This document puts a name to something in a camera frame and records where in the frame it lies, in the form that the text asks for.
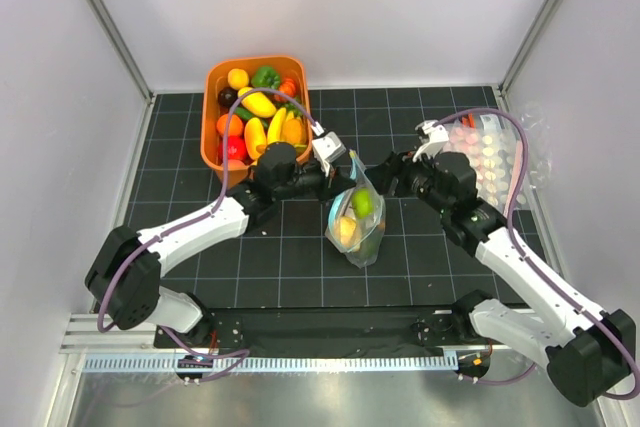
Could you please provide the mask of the green apple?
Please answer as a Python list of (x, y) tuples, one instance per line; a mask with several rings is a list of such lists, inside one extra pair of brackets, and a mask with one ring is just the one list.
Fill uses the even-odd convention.
[(351, 196), (351, 208), (356, 218), (363, 219), (373, 214), (375, 203), (367, 188), (359, 188)]

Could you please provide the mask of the clear blue zip bag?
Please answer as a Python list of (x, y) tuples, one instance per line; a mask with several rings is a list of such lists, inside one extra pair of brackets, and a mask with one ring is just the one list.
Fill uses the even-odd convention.
[(359, 269), (374, 264), (385, 233), (386, 204), (365, 173), (365, 165), (349, 151), (349, 179), (355, 186), (339, 194), (327, 218), (325, 237)]

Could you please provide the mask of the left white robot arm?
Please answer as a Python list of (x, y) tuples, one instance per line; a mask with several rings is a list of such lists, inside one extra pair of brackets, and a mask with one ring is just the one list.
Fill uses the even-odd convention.
[(162, 278), (196, 254), (259, 227), (283, 200), (307, 194), (329, 200), (354, 187), (333, 164), (346, 151), (340, 141), (327, 135), (312, 148), (313, 158), (300, 164), (292, 145), (273, 143), (251, 177), (223, 188), (211, 205), (154, 228), (113, 229), (85, 278), (99, 304), (99, 331), (150, 322), (190, 347), (207, 343), (215, 330), (211, 312), (194, 295), (162, 287)]

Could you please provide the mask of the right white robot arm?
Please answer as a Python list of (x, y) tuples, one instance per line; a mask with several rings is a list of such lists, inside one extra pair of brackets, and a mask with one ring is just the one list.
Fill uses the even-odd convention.
[(636, 325), (623, 310), (589, 302), (542, 261), (511, 219), (479, 197), (476, 172), (462, 153), (413, 161), (391, 154), (366, 175), (382, 194), (413, 195), (440, 216), (446, 237), (501, 277), (534, 310), (516, 312), (484, 292), (453, 304), (453, 336), (463, 343), (495, 340), (546, 371), (558, 392), (576, 406), (612, 398), (627, 376), (637, 377)]

